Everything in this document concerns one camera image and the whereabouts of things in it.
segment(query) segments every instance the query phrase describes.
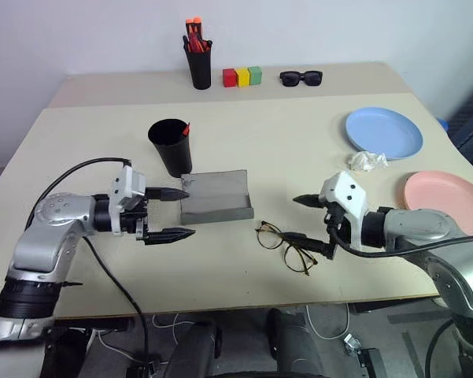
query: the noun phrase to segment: white wall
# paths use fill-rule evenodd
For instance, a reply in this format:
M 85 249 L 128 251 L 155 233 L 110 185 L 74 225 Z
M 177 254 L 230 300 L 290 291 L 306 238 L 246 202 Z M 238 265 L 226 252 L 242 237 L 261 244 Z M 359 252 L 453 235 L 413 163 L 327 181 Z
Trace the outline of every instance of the white wall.
M 0 0 L 0 167 L 65 75 L 186 67 L 196 15 L 215 68 L 386 61 L 438 117 L 473 88 L 473 0 Z

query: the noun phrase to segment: blue plate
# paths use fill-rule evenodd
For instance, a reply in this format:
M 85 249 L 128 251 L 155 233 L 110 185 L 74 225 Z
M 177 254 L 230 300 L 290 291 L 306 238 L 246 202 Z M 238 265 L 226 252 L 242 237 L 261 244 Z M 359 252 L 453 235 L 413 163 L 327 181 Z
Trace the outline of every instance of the blue plate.
M 402 114 L 384 108 L 362 108 L 346 118 L 346 134 L 361 151 L 385 154 L 387 160 L 409 158 L 421 150 L 422 133 Z

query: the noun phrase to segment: black cable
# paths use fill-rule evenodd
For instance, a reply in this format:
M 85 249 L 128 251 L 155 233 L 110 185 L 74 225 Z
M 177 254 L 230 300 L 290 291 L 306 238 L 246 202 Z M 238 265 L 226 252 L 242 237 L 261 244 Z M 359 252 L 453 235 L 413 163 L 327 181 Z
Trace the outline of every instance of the black cable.
M 455 238 L 455 239 L 448 239 L 442 240 L 440 242 L 434 242 L 425 244 L 423 246 L 414 246 L 411 248 L 404 248 L 403 250 L 395 250 L 392 252 L 363 252 L 361 250 L 355 250 L 348 243 L 345 243 L 338 234 L 338 231 L 335 228 L 328 228 L 327 232 L 330 236 L 334 239 L 334 241 L 339 244 L 339 246 L 361 258 L 391 258 L 393 256 L 405 256 L 406 254 L 415 254 L 417 252 L 423 252 L 425 250 L 435 250 L 437 248 L 442 248 L 444 246 L 453 246 L 455 244 L 462 244 L 462 243 L 472 243 L 473 236 L 465 236 L 463 238 Z
M 39 204 L 40 201 L 42 201 L 47 195 L 64 179 L 66 179 L 68 176 L 70 176 L 72 173 L 74 173 L 76 170 L 81 169 L 87 165 L 91 165 L 94 163 L 101 163 L 103 161 L 117 161 L 121 162 L 124 165 L 131 165 L 131 160 L 129 159 L 124 159 L 122 157 L 98 157 L 96 159 L 91 159 L 88 161 L 84 161 L 74 167 L 71 167 L 68 171 L 63 173 L 61 176 L 59 176 L 53 183 L 47 187 L 47 189 L 40 195 L 39 199 L 37 199 L 37 202 L 33 205 L 33 209 L 31 209 L 30 215 L 28 216 L 28 220 L 26 221 L 26 226 L 24 229 L 26 230 L 28 227 L 30 227 L 32 221 L 33 221 L 33 216 L 35 215 L 35 207 Z
M 434 336 L 432 336 L 431 343 L 428 344 L 427 349 L 427 356 L 425 357 L 425 378 L 431 378 L 431 362 L 432 362 L 432 354 L 434 353 L 434 348 L 438 343 L 439 337 L 441 337 L 442 333 L 451 325 L 453 324 L 453 319 L 446 321 L 438 330 L 435 332 Z
M 105 265 L 103 260 L 100 258 L 98 253 L 96 252 L 96 249 L 93 246 L 93 243 L 86 237 L 84 236 L 83 239 L 86 241 L 87 245 L 91 249 L 91 252 L 94 255 L 94 258 L 98 262 L 98 264 L 102 267 L 103 271 L 106 273 L 106 275 L 115 283 L 115 285 L 119 288 L 119 290 L 124 294 L 124 296 L 127 298 L 127 300 L 131 303 L 131 305 L 135 308 L 136 312 L 138 313 L 140 317 L 140 321 L 142 323 L 143 327 L 143 353 L 145 354 L 143 357 L 144 360 L 144 366 L 148 367 L 150 360 L 149 360 L 149 332 L 147 328 L 147 322 L 145 319 L 145 315 L 142 312 L 142 309 L 140 309 L 139 304 L 131 297 L 131 294 L 124 288 L 124 286 L 117 280 L 117 278 L 110 272 L 109 268 Z

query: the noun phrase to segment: black sunglasses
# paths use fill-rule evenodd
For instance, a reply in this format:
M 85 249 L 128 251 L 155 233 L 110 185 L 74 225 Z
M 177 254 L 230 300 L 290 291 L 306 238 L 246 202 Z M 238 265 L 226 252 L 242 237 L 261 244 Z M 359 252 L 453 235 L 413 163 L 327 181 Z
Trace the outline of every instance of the black sunglasses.
M 280 73 L 280 79 L 285 87 L 295 87 L 301 80 L 306 85 L 317 87 L 322 83 L 323 73 L 321 71 L 306 71 L 300 73 L 297 71 L 284 71 Z

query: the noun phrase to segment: white tissue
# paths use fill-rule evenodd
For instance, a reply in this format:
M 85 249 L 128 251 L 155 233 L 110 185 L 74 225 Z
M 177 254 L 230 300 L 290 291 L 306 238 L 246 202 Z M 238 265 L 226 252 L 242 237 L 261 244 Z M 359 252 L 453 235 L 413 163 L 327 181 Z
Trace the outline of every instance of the white tissue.
M 388 167 L 385 154 L 372 154 L 371 152 L 361 151 L 354 154 L 348 160 L 349 168 L 352 171 L 372 171 L 378 167 Z

